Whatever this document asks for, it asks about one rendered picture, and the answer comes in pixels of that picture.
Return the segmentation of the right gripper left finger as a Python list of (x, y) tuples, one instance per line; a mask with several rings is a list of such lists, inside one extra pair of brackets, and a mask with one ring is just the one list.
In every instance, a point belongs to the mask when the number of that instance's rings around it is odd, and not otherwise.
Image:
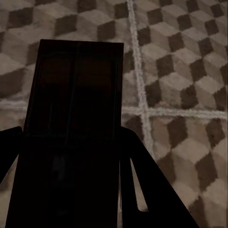
[(20, 126), (0, 131), (0, 183), (19, 154), (22, 135)]

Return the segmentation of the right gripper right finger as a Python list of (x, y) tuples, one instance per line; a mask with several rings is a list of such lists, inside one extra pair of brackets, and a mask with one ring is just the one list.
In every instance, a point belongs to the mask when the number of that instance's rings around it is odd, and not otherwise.
[[(119, 128), (123, 228), (199, 228), (138, 135)], [(149, 212), (138, 210), (132, 159)]]

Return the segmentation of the mousetrap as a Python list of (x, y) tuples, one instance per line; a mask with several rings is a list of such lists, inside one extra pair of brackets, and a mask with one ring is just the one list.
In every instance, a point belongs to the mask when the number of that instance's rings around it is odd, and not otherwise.
[(5, 228), (117, 228), (124, 43), (41, 39)]

